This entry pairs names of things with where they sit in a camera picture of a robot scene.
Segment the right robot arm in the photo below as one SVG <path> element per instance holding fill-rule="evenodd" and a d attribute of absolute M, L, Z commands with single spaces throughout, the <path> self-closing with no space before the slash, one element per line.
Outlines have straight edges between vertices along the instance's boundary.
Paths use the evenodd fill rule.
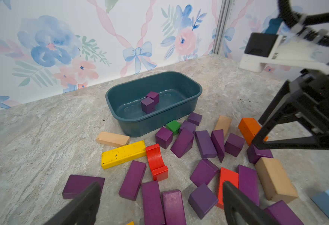
<path fill-rule="evenodd" d="M 267 64 L 298 67 L 301 75 L 286 81 L 260 117 L 261 129 L 252 140 L 260 150 L 329 150 L 329 63 L 311 58 L 313 46 L 329 47 L 328 31 L 312 29 L 329 23 L 329 13 L 311 15 L 292 10 L 289 1 L 278 1 L 279 16 L 265 33 L 252 33 L 240 67 L 261 72 Z M 309 137 L 265 141 L 277 125 L 299 122 Z"/>

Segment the purple long brick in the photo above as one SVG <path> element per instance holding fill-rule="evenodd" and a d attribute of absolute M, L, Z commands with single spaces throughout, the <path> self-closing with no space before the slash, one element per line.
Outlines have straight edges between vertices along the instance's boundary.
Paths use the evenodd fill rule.
<path fill-rule="evenodd" d="M 281 225 L 304 225 L 301 219 L 289 208 L 289 206 L 280 200 L 264 209 Z"/>

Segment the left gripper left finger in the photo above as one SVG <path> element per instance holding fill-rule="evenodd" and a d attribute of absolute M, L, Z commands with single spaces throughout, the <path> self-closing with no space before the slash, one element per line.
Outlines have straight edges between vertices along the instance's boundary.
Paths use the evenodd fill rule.
<path fill-rule="evenodd" d="M 45 224 L 94 225 L 100 205 L 100 197 L 100 184 L 93 182 Z"/>

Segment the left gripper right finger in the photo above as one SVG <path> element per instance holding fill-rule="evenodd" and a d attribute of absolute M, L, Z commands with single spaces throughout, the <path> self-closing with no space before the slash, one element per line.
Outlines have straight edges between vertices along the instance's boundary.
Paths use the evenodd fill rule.
<path fill-rule="evenodd" d="M 224 213 L 229 225 L 278 225 L 243 192 L 229 181 L 222 185 Z"/>

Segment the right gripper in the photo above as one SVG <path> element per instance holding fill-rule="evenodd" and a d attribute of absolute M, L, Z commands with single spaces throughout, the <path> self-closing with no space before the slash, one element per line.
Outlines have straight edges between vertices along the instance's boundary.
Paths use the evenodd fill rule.
<path fill-rule="evenodd" d="M 262 127 L 252 144 L 260 150 L 329 150 L 329 75 L 303 69 L 297 79 L 284 83 L 259 123 Z M 281 125 L 298 125 L 302 134 L 265 140 Z"/>

